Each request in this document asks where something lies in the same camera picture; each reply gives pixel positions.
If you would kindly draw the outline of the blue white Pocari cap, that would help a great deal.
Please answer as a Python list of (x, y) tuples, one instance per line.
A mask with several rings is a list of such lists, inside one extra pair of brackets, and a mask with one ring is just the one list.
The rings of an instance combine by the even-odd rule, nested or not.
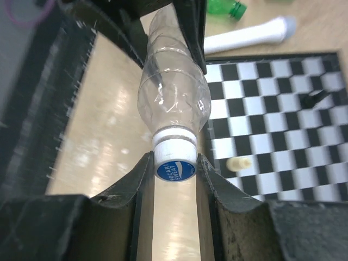
[(196, 173), (196, 146), (184, 139), (169, 139), (154, 148), (155, 174), (167, 182), (189, 180)]

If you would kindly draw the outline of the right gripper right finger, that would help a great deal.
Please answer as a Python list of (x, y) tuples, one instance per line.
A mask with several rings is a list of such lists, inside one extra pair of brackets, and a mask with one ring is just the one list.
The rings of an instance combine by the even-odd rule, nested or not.
[(347, 260), (347, 204), (259, 201), (197, 158), (202, 260)]

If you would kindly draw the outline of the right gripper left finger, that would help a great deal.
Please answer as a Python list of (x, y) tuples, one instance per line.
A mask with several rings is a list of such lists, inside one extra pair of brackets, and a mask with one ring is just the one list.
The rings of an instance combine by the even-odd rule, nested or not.
[(154, 155), (94, 197), (1, 200), (1, 260), (151, 260)]

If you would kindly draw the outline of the clear crushed plastic bottle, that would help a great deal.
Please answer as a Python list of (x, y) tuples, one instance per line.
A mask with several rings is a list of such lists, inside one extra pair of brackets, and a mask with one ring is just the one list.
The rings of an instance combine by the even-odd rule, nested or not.
[(170, 129), (171, 135), (191, 140), (210, 116), (207, 81), (184, 42), (172, 4), (158, 10), (150, 24), (138, 111), (152, 133)]

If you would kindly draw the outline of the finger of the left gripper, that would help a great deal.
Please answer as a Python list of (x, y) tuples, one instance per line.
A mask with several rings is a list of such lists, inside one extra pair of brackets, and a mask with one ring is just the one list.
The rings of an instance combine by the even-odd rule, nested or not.
[(177, 20), (194, 62), (207, 73), (204, 56), (204, 32), (207, 1), (176, 0), (173, 2)]
[(97, 33), (143, 66), (142, 1), (35, 1), (19, 72), (1, 90), (1, 194), (46, 191)]

